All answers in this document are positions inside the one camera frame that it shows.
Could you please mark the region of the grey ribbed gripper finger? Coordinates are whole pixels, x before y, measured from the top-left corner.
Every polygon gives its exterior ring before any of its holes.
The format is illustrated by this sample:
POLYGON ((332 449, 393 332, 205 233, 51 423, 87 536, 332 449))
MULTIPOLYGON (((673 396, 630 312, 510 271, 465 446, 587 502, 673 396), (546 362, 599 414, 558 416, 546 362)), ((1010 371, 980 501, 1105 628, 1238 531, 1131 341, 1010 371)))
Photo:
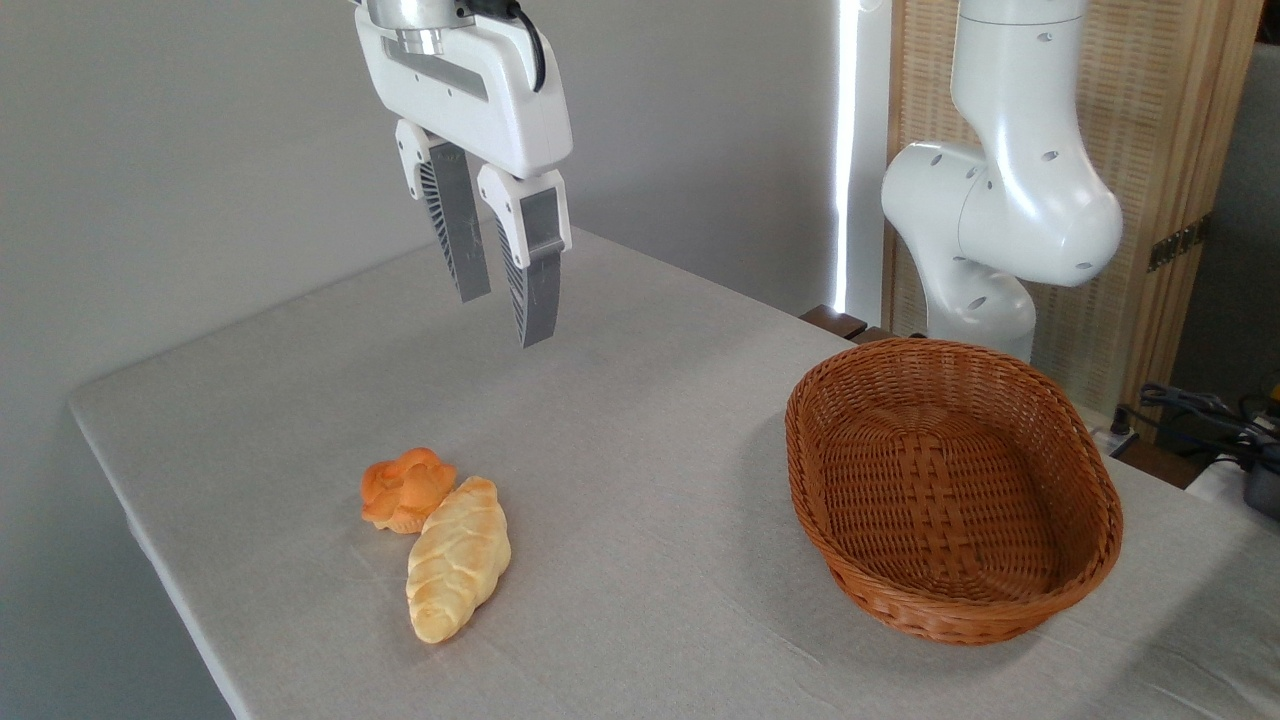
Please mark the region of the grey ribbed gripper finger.
POLYGON ((477 174, 493 210, 521 346, 556 331, 561 299, 561 255, 572 249, 564 181, 558 170, 520 179, 493 164, 477 174))
POLYGON ((407 119, 396 143, 411 197, 425 204, 462 302, 490 292, 467 152, 407 119))

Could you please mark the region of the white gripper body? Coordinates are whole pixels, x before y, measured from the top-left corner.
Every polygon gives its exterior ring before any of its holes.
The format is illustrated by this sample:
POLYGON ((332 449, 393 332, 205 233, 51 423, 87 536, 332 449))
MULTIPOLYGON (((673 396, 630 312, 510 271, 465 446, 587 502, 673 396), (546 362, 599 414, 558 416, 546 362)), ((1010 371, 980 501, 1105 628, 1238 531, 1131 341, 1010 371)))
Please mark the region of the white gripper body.
POLYGON ((540 91, 527 29, 477 18, 444 29, 442 53, 408 53, 365 8, 355 27, 376 95, 387 109, 518 178, 557 168, 573 149, 558 61, 541 46, 540 91))

